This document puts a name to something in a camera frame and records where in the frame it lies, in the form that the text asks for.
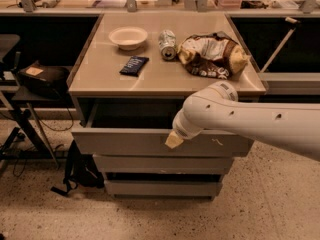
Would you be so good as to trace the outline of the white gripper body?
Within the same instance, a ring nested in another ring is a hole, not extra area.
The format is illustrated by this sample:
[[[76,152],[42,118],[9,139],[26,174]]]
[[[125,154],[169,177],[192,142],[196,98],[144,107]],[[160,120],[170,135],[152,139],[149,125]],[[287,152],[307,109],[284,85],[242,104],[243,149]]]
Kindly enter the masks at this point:
[[[182,139],[193,139],[202,132],[202,128],[193,124],[185,115],[183,110],[180,110],[174,117],[173,123],[174,132]]]

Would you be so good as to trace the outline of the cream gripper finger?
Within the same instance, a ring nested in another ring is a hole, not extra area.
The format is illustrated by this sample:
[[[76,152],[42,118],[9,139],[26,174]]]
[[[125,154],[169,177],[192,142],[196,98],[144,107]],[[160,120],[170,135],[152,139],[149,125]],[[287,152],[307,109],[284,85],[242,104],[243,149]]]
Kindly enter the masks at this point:
[[[171,131],[165,141],[165,145],[171,149],[180,146],[184,140],[177,135],[175,131]]]

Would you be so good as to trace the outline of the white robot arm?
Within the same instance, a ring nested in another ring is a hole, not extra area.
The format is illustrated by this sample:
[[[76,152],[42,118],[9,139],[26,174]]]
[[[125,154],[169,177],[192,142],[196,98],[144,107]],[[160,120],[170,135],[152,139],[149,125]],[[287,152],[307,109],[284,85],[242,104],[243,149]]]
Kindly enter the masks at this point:
[[[203,130],[221,130],[320,161],[320,105],[244,103],[227,81],[190,95],[165,144],[174,149]]]

